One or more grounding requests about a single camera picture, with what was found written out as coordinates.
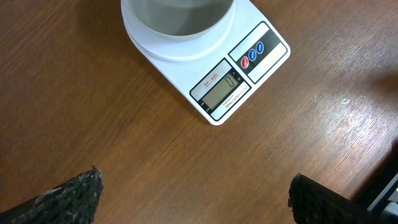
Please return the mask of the white round bowl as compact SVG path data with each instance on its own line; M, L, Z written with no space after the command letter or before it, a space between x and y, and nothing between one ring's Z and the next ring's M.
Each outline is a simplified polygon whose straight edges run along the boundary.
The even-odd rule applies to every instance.
M148 29L171 37L207 32L230 11L233 0L125 0L131 14Z

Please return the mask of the white digital kitchen scale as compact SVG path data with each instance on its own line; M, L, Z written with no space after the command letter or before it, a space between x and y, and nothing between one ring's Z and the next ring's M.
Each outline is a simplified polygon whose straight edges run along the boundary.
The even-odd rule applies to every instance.
M121 1L132 43L212 125L223 124L290 56L290 47L249 0L191 40L146 28Z

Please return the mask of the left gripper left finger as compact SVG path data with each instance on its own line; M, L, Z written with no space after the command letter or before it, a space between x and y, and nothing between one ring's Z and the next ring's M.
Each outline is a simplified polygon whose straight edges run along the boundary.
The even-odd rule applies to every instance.
M1 213L1 223L89 224L103 191L101 170L90 170Z

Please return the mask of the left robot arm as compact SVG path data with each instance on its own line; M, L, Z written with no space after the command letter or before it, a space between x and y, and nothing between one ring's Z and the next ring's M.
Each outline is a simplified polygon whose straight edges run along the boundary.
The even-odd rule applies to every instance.
M1 223L93 223L102 191L102 173L93 167L2 212ZM354 200L297 174L288 206L295 223L397 223L397 143Z

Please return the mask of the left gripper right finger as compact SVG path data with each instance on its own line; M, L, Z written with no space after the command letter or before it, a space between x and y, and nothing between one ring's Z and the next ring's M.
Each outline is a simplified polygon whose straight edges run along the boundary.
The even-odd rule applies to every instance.
M382 223L359 205L302 174L290 183L288 207L297 224Z

